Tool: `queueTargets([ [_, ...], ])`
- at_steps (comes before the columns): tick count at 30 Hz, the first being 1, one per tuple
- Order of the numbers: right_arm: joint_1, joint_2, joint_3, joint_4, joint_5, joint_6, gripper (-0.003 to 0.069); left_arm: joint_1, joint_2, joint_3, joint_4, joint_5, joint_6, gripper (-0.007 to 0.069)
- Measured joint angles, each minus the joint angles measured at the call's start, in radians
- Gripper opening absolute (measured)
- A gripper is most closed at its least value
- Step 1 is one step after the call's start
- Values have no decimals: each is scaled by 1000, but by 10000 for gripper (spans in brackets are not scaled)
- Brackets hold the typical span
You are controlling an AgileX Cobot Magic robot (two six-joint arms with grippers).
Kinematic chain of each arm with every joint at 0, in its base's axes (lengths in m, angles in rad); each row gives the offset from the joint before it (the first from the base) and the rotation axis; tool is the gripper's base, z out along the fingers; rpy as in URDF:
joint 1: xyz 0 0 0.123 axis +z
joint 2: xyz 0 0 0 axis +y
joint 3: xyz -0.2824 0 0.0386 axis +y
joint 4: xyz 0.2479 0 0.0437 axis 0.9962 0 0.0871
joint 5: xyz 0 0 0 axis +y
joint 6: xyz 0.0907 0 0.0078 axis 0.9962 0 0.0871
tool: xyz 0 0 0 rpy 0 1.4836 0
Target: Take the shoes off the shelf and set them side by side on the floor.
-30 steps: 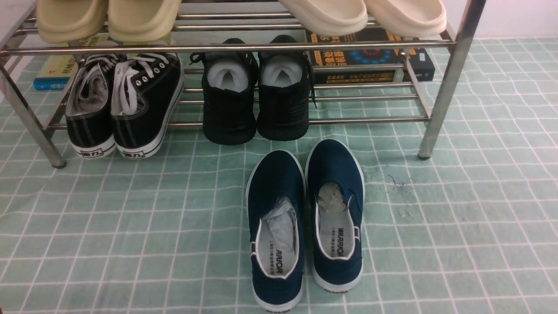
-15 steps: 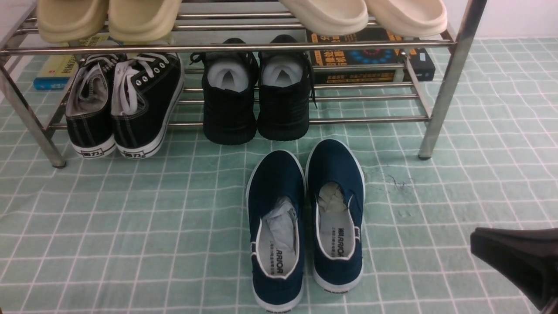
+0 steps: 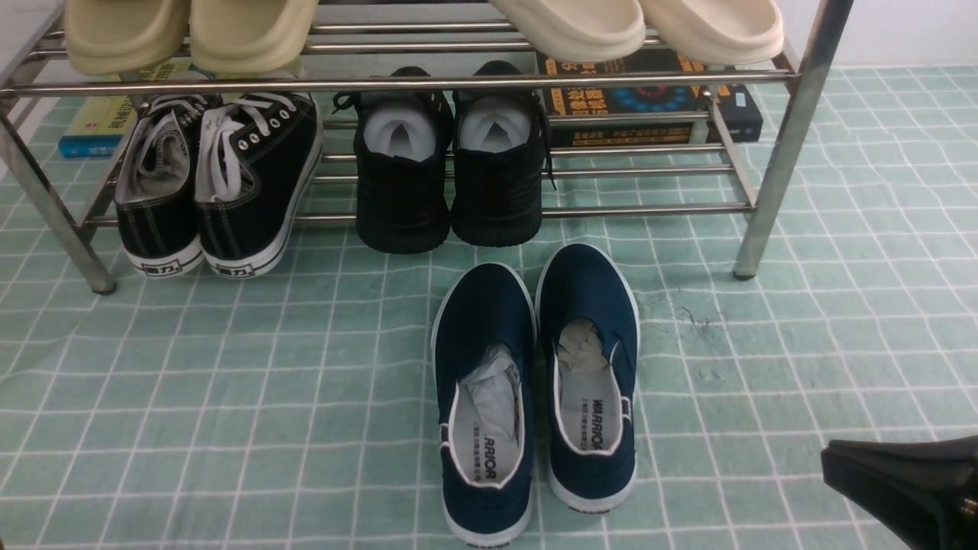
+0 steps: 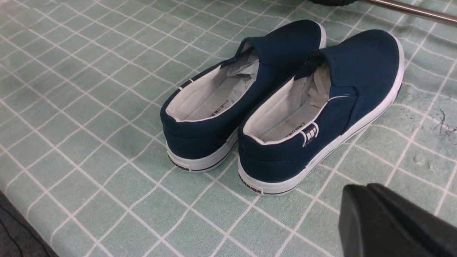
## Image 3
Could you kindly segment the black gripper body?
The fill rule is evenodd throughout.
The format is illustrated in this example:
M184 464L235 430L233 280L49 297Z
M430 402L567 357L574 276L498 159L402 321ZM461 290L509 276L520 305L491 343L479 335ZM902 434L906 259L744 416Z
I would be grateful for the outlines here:
M977 438L831 441L822 480L911 549L977 547Z

